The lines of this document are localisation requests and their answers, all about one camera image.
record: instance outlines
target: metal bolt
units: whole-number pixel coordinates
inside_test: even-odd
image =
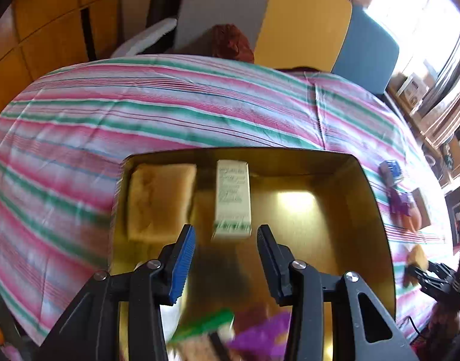
[[[108,277],[108,273],[104,270],[97,271],[93,274],[93,278],[96,279],[96,281],[104,281],[106,277]]]
[[[349,281],[352,281],[352,282],[357,282],[358,281],[358,274],[357,273],[354,273],[353,271],[347,271],[345,273],[345,277],[347,277],[347,279]]]
[[[291,265],[294,269],[303,270],[306,268],[307,264],[303,260],[294,260]]]
[[[156,270],[161,265],[162,263],[158,259],[152,259],[147,262],[146,267],[148,267],[148,269],[151,269],[151,270]]]

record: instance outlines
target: white armrest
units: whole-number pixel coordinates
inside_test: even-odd
[[[176,27],[176,23],[176,19],[172,17],[159,21],[123,43],[113,54],[111,54],[111,58],[130,57],[141,53],[146,48],[154,45],[165,34],[173,30]]]

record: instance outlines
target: striped tablecloth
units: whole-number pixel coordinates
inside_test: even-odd
[[[32,83],[0,115],[0,292],[40,344],[83,283],[106,267],[120,162],[195,147],[334,150],[362,164],[385,223],[397,324],[425,324],[433,300],[403,288],[407,251],[452,256],[440,186],[406,125],[360,87],[332,74],[294,77],[207,57],[151,55],[79,64]],[[432,225],[418,234],[389,213],[382,160],[420,187]]]

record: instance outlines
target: orange tiled wall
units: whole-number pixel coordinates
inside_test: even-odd
[[[0,112],[33,80],[88,61],[80,10],[88,8],[96,56],[109,57],[119,0],[13,0],[0,19]]]

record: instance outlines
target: gold tray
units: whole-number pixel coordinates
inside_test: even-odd
[[[212,241],[216,162],[248,162],[250,238]],[[271,314],[280,307],[270,296],[256,246],[256,230],[269,224],[278,243],[296,259],[319,271],[358,272],[389,313],[395,316],[395,284],[385,229],[365,174],[357,159],[343,153],[280,148],[210,148],[133,155],[122,164],[114,211],[110,273],[132,271],[138,262],[157,258],[163,245],[129,242],[126,197],[139,164],[197,165],[190,213],[197,246],[185,286],[180,324],[221,308],[239,311],[263,303]],[[120,348],[127,354],[126,309],[122,308]],[[325,358],[331,359],[331,309],[325,304]]]

